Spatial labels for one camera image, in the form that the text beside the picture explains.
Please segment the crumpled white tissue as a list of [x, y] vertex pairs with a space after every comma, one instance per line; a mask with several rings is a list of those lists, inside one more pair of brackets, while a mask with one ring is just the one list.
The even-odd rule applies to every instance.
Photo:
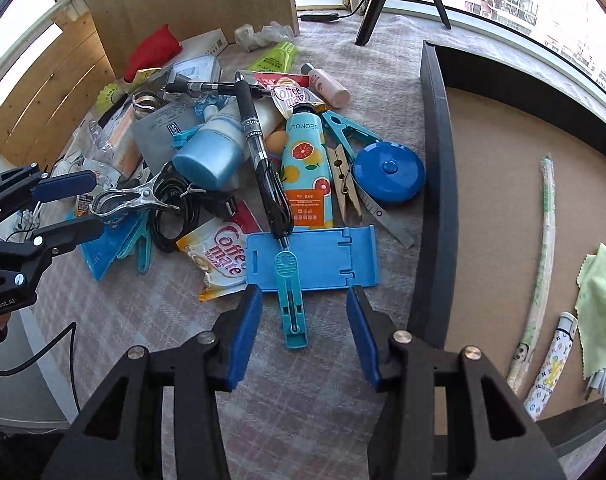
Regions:
[[235, 30], [235, 41], [247, 52], [265, 48], [270, 44], [294, 40], [294, 31], [290, 25], [270, 22], [258, 32], [251, 24], [244, 24]]

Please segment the black marker pen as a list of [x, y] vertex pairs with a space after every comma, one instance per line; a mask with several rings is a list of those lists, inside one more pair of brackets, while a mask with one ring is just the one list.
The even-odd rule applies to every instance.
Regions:
[[235, 88], [240, 112], [241, 129], [247, 139], [256, 183], [268, 224], [271, 227], [271, 234], [282, 249], [288, 249], [289, 236], [294, 227], [290, 204], [279, 175], [268, 157], [251, 87], [240, 72], [235, 73], [233, 88]]

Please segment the red cloth pouch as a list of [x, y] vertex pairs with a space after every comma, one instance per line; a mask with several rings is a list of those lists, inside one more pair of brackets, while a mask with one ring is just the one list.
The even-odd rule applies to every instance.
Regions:
[[183, 46], [169, 30], [169, 25], [164, 24], [132, 52], [125, 68], [124, 80], [133, 82], [140, 70], [161, 67], [182, 50]]

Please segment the coffee mate sachet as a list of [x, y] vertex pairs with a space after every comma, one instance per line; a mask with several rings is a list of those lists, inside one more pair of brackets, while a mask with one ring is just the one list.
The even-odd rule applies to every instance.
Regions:
[[229, 219], [214, 217], [177, 240], [178, 249], [203, 272], [201, 302], [242, 292], [247, 286], [247, 238], [262, 231], [244, 200]]

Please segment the teal clip pair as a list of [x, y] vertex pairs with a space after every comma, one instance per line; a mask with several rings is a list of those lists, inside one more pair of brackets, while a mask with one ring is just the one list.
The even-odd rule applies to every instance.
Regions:
[[381, 137], [377, 133], [352, 122], [350, 119], [333, 112], [326, 110], [320, 114], [321, 119], [325, 124], [325, 129], [329, 136], [332, 137], [338, 145], [343, 147], [346, 158], [349, 162], [353, 162], [356, 154], [350, 144], [351, 139], [358, 140], [363, 145], [369, 145], [381, 141]]

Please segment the yellow shuttlecock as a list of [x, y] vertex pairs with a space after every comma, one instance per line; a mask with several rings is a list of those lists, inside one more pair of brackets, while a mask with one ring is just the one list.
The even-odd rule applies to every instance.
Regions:
[[99, 116], [107, 112], [125, 92], [116, 82], [106, 84], [99, 92], [96, 99], [96, 112]]

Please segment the paper chopsticks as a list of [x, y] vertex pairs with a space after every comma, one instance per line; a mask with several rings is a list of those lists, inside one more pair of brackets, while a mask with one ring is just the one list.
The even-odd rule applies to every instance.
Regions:
[[512, 355], [507, 385], [519, 394], [526, 379], [545, 318], [555, 258], [556, 245], [556, 182], [555, 166], [550, 156], [541, 160], [542, 171], [542, 240], [538, 253], [538, 270], [527, 321], [519, 344]]

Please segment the green microfibre cloth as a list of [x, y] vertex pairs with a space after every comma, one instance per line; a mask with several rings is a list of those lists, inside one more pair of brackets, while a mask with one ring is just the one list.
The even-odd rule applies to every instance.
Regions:
[[606, 245], [586, 255], [576, 277], [583, 378], [606, 368]]

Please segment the blue tape measure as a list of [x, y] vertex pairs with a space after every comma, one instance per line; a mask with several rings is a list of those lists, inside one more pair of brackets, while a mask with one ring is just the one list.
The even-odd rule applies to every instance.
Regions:
[[352, 162], [355, 182], [375, 202], [397, 206], [412, 200], [425, 185], [425, 167], [407, 146], [379, 141], [362, 148]]

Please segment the white box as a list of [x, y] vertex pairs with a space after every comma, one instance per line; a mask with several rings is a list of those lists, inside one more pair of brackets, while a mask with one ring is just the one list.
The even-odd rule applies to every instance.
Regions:
[[179, 43], [181, 52], [171, 58], [166, 66], [199, 58], [203, 55], [220, 55], [228, 46], [228, 41], [222, 29], [213, 29], [201, 35], [183, 40]]

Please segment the plaid tablecloth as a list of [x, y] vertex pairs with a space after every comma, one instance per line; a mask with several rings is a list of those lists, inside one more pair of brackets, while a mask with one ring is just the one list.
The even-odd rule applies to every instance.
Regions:
[[[304, 24], [301, 62], [324, 68], [352, 91], [346, 115], [388, 140], [425, 147], [420, 58], [425, 42], [495, 58], [542, 78], [606, 120], [603, 96], [570, 65], [550, 65], [500, 40], [445, 29], [414, 16], [384, 14], [358, 47], [358, 20]], [[201, 271], [185, 255], [155, 254], [148, 273], [130, 260], [94, 280], [81, 252], [56, 260], [38, 288], [34, 315], [46, 337], [68, 323], [74, 339], [53, 352], [87, 399], [133, 344], [151, 350], [182, 344], [209, 328], [233, 296], [202, 304]], [[275, 299], [266, 296], [245, 379], [219, 399], [230, 474], [236, 479], [363, 479], [366, 446], [384, 398], [361, 374], [345, 315], [344, 292], [306, 298], [311, 342], [302, 351], [282, 341]]]

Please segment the orange tissue pack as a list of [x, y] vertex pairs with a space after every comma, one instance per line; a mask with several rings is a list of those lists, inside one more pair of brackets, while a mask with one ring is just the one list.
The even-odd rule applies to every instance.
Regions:
[[103, 128], [104, 143], [97, 159], [129, 178], [138, 167], [141, 155], [134, 138], [136, 116], [132, 104], [116, 112]]

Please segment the orange fruit print tube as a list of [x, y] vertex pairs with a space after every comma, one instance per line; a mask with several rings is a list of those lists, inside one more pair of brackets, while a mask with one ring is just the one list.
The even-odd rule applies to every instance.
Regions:
[[325, 149], [324, 128], [315, 107], [294, 107], [286, 121], [287, 143], [281, 156], [280, 179], [294, 227], [333, 227], [331, 170]]

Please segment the wooden clothes peg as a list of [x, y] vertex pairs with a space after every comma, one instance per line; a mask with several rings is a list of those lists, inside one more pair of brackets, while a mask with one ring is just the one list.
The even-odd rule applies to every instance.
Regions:
[[352, 176], [352, 168], [347, 160], [342, 145], [336, 148], [326, 148], [332, 174], [332, 183], [335, 188], [335, 197], [340, 211], [341, 220], [348, 224], [350, 220], [363, 221], [361, 202], [356, 192], [356, 185]]

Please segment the blue wet wipes packet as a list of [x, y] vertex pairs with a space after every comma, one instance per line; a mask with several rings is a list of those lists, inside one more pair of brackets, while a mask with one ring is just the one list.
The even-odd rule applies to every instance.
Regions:
[[128, 214], [118, 223], [103, 226], [103, 234], [91, 242], [80, 245], [82, 256], [92, 277], [100, 282], [125, 244], [127, 237], [137, 228], [140, 214]]

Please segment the silver metal clip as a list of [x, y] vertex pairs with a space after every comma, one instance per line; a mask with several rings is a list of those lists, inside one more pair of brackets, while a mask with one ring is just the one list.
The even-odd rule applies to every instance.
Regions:
[[179, 210], [178, 206], [160, 200], [155, 194], [163, 174], [157, 174], [149, 182], [135, 186], [135, 188], [116, 188], [97, 195], [90, 204], [89, 210], [101, 219], [112, 219], [119, 214], [128, 214], [129, 211], [146, 209]]

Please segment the teal plastic clothes peg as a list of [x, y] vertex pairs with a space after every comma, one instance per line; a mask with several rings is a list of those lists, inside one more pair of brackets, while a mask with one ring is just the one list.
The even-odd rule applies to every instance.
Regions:
[[286, 347], [300, 350], [307, 346], [305, 312], [297, 256], [289, 250], [275, 255], [277, 296]]

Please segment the green tube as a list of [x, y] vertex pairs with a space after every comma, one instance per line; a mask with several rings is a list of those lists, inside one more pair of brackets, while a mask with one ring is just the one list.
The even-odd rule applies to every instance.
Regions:
[[288, 73], [296, 57], [295, 44], [291, 41], [282, 41], [254, 61], [248, 70], [257, 73]]

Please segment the patterned lighter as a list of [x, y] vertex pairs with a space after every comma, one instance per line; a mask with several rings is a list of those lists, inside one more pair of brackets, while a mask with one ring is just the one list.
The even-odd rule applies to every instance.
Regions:
[[564, 371], [573, 347], [577, 327], [578, 320], [573, 314], [561, 313], [543, 365], [524, 400], [524, 408], [535, 422], [545, 410]]

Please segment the pink small bottle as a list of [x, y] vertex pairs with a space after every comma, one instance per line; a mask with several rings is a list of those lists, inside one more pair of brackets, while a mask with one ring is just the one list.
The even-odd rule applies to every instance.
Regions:
[[305, 63], [301, 66], [301, 74], [309, 77], [309, 88], [316, 91], [331, 107], [343, 108], [350, 103], [350, 91], [324, 70]]

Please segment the blue cap lotion tube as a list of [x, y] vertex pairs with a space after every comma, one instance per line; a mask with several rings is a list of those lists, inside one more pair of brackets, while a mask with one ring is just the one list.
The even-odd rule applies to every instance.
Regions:
[[172, 162], [192, 184], [207, 191], [222, 191], [239, 167], [253, 159], [242, 130], [237, 100], [232, 98], [200, 126]]

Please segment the grey foil packet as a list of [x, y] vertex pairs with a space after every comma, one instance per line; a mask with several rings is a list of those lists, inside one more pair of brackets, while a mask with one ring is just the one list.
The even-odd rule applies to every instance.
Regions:
[[198, 124], [193, 105], [179, 101], [135, 120], [132, 124], [134, 139], [151, 174], [158, 174], [175, 155], [173, 136]]

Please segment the blue phone stand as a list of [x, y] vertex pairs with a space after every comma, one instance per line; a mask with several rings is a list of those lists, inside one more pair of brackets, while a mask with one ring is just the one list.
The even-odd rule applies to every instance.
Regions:
[[[375, 228], [333, 228], [294, 231], [290, 249], [297, 256], [301, 289], [346, 289], [379, 284]], [[263, 292], [277, 290], [275, 255], [280, 247], [271, 233], [252, 233], [247, 238], [247, 283]]]

